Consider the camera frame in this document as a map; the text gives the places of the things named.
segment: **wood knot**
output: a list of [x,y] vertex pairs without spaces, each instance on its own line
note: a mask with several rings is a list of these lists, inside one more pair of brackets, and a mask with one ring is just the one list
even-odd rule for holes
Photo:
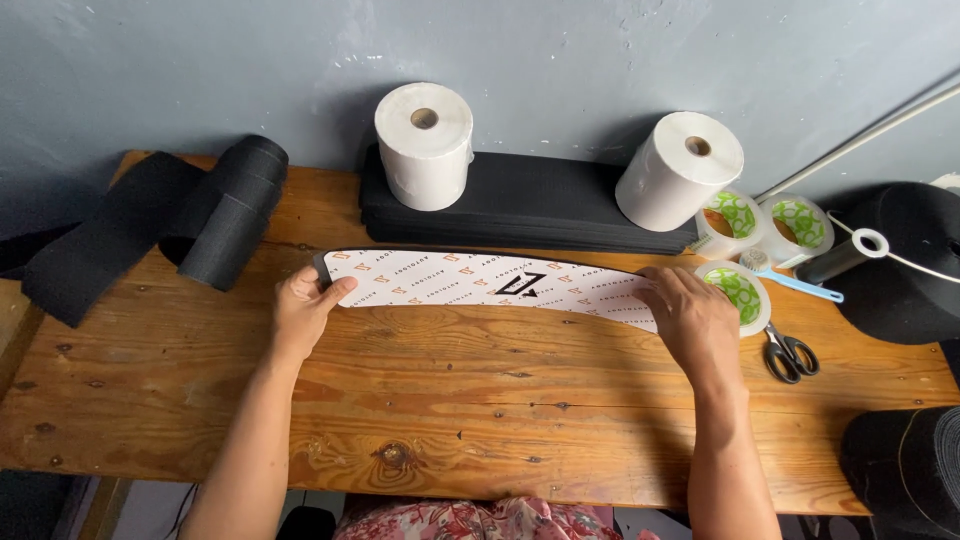
[[378,458],[388,469],[406,469],[419,466],[413,453],[403,443],[389,442],[371,456]]

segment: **white cable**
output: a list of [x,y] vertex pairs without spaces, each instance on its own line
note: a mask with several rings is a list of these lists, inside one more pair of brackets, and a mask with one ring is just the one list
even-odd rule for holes
[[[833,223],[835,223],[835,224],[837,225],[837,227],[839,227],[840,229],[843,229],[843,230],[846,231],[847,233],[853,234],[853,229],[851,229],[850,227],[847,227],[847,226],[844,225],[843,223],[840,223],[840,220],[839,220],[839,219],[833,217],[833,212],[834,212],[834,210],[827,210],[827,217],[830,218],[830,221],[832,221]],[[917,264],[916,262],[911,262],[911,261],[909,261],[909,260],[907,260],[907,259],[905,259],[905,258],[903,258],[903,257],[898,257],[898,256],[896,256],[896,255],[894,255],[894,254],[892,254],[892,253],[888,253],[888,254],[887,254],[887,257],[895,260],[896,262],[902,262],[903,264],[906,264],[906,265],[909,266],[910,268],[914,268],[914,269],[916,269],[916,270],[920,270],[921,272],[926,272],[927,274],[929,274],[929,275],[931,275],[931,276],[936,276],[936,277],[938,277],[938,278],[940,278],[940,279],[942,279],[942,280],[947,280],[948,282],[960,283],[960,278],[954,278],[953,276],[948,276],[948,275],[946,275],[946,274],[941,274],[940,272],[937,272],[936,270],[930,270],[929,268],[927,268],[927,267],[925,267],[925,266],[921,266],[920,264]]]
[[943,102],[946,101],[947,99],[949,99],[949,98],[951,98],[951,97],[953,97],[953,96],[955,96],[955,95],[957,95],[957,94],[960,94],[960,83],[957,83],[956,85],[953,85],[953,86],[947,88],[946,90],[944,90],[944,91],[942,91],[942,92],[940,92],[940,93],[938,93],[938,94],[936,94],[936,95],[934,95],[934,96],[931,96],[931,97],[928,98],[928,99],[923,100],[922,102],[918,103],[917,105],[915,105],[915,106],[913,106],[913,107],[911,107],[911,108],[909,108],[909,109],[907,109],[907,110],[904,110],[904,111],[901,112],[900,114],[894,115],[894,116],[891,117],[889,120],[884,121],[884,122],[881,122],[880,124],[876,125],[875,127],[871,128],[870,130],[867,130],[866,133],[864,133],[864,134],[862,134],[862,135],[854,138],[853,140],[851,140],[851,141],[848,142],[847,144],[844,144],[844,145],[841,146],[840,148],[837,148],[836,150],[834,150],[833,152],[830,152],[830,153],[827,154],[826,156],[823,156],[823,157],[820,158],[819,160],[814,161],[814,162],[811,163],[806,169],[804,169],[804,170],[800,171],[799,173],[791,176],[790,178],[784,180],[783,182],[781,182],[781,183],[779,183],[779,184],[771,187],[770,189],[767,189],[767,190],[764,191],[762,194],[760,194],[759,197],[756,197],[756,202],[759,204],[759,203],[762,203],[763,201],[766,201],[766,200],[769,199],[771,196],[776,195],[777,193],[780,193],[781,191],[784,191],[787,187],[790,187],[791,185],[796,184],[797,182],[805,179],[806,177],[808,177],[808,176],[810,176],[811,174],[819,171],[820,169],[826,167],[827,165],[833,163],[834,161],[839,160],[842,156],[846,155],[846,154],[847,154],[848,152],[850,152],[851,150],[859,147],[860,145],[862,145],[862,144],[864,144],[864,143],[866,143],[866,142],[868,142],[868,141],[870,141],[870,140],[872,140],[872,139],[874,139],[874,138],[876,138],[876,137],[878,137],[878,136],[880,136],[880,135],[883,135],[884,133],[886,133],[886,132],[889,131],[890,129],[892,129],[892,128],[894,128],[894,127],[902,124],[903,122],[906,122],[907,120],[909,120],[910,118],[913,118],[913,117],[916,116],[917,114],[920,114],[921,112],[923,112],[923,111],[925,111],[925,110],[927,110],[927,109],[929,109],[929,108],[931,108],[931,107],[933,107],[933,106],[935,106],[935,105],[937,105],[937,104],[939,104],[939,103],[943,103]]

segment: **left hand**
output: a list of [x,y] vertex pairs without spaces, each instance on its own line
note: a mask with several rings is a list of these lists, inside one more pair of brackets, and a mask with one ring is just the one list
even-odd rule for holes
[[357,286],[356,278],[346,277],[321,292],[319,278],[311,264],[276,284],[273,355],[306,360],[324,333],[327,314]]

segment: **white backing paper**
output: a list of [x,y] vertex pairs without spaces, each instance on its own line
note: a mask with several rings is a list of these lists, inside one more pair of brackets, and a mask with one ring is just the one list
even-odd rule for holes
[[544,307],[657,332],[650,308],[633,296],[651,282],[627,272],[541,258],[400,250],[328,252],[323,261],[332,280],[359,281],[343,307]]

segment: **paper roll core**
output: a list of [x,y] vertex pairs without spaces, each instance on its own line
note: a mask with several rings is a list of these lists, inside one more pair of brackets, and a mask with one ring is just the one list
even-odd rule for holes
[[699,156],[701,158],[709,156],[710,152],[713,151],[713,149],[710,148],[710,143],[708,143],[704,138],[696,135],[687,137],[684,143],[686,144],[686,149],[690,152],[690,154]]
[[421,130],[429,130],[436,126],[439,121],[440,116],[437,112],[427,107],[414,110],[414,113],[410,115],[410,123]]

